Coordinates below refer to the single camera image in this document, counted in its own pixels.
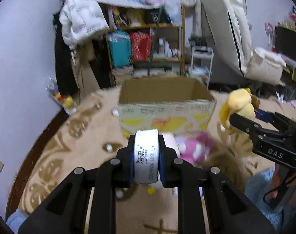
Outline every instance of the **das logo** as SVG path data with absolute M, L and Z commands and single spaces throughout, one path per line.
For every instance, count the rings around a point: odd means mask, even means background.
M 271 148 L 268 150 L 268 153 L 276 158 L 278 157 L 279 159 L 283 157 L 283 153 L 278 154 L 277 151 L 273 151 Z

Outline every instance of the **black zipper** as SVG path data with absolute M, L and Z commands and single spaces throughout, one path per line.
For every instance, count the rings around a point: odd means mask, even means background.
M 241 70 L 240 53 L 239 53 L 239 48 L 238 48 L 236 37 L 235 37 L 235 32 L 234 32 L 233 25 L 232 25 L 231 20 L 230 20 L 229 12 L 227 11 L 227 13 L 228 13 L 228 19 L 229 19 L 229 23 L 230 23 L 230 27 L 231 27 L 231 32 L 233 33 L 233 38 L 234 38 L 234 42 L 235 42 L 235 46 L 236 46 L 236 50 L 237 50 L 238 62 L 239 62 L 239 70 L 240 70 L 240 72 L 242 73 L 242 75 L 244 77 L 244 73 Z

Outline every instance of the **pink plush toy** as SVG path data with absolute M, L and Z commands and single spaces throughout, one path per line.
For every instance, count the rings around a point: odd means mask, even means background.
M 178 143 L 178 150 L 180 157 L 193 165 L 195 162 L 205 161 L 213 145 L 213 140 L 209 138 L 208 134 L 200 132 L 195 139 Z

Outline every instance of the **white bottle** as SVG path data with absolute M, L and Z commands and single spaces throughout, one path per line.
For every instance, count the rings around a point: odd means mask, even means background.
M 164 54 L 164 41 L 163 38 L 159 38 L 159 54 Z
M 169 48 L 169 42 L 167 41 L 164 47 L 164 52 L 166 53 L 166 57 L 172 57 L 172 51 L 171 51 L 171 48 Z

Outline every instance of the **cardboard box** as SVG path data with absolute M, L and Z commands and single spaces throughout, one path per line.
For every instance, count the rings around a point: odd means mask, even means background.
M 125 137 L 146 129 L 184 134 L 206 130 L 215 105 L 198 80 L 160 76 L 124 81 L 118 111 Z

